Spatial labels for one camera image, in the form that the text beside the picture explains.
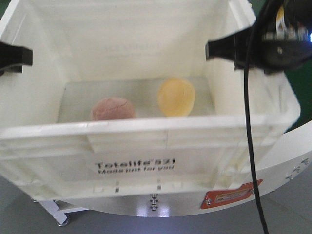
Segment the metal leg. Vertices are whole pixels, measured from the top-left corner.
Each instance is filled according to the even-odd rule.
[[[59,206],[54,201],[39,201],[39,204],[55,218],[59,226],[64,227],[69,223],[68,217],[63,211],[59,211]]]
[[[70,219],[66,213],[78,212],[88,210],[83,207],[77,207],[72,204],[63,201],[51,200],[51,201],[37,201],[31,199],[35,203],[39,203],[43,208],[49,212],[50,215],[56,220],[57,225],[65,227],[69,224]]]

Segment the black cable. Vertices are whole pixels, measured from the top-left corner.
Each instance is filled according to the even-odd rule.
[[[245,69],[244,69],[244,103],[245,103],[245,118],[246,118],[246,131],[247,131],[247,139],[248,139],[249,160],[250,160],[250,166],[251,166],[253,189],[254,189],[256,205],[257,205],[260,221],[262,224],[262,228],[265,234],[269,234],[269,230],[268,230],[268,226],[267,226],[267,223],[263,214],[263,210],[262,210],[261,199],[260,199],[259,189],[258,189],[256,169],[255,169],[253,137],[252,137],[251,124],[250,124],[248,77],[249,77],[250,55],[251,55],[251,51],[253,47],[255,33],[257,31],[258,22],[259,22],[259,19],[264,17],[264,13],[268,4],[269,4],[269,1],[267,0],[264,3],[264,6],[262,7],[258,15],[258,19],[252,26],[252,30],[251,30],[251,34],[250,34],[249,42],[247,46]]]

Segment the yellow ball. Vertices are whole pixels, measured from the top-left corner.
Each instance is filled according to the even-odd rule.
[[[167,117],[189,115],[194,102],[194,86],[185,79],[168,79],[163,82],[158,91],[158,106]]]

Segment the red sticker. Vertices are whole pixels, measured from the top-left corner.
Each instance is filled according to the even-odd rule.
[[[233,202],[241,201],[249,198],[253,194],[253,183],[243,184],[235,190],[218,190],[206,193],[205,199],[201,205],[201,209],[208,209],[227,205]]]

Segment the pink ball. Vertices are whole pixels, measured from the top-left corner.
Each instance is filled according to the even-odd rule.
[[[135,118],[136,111],[127,99],[109,97],[98,102],[91,112],[92,120]]]

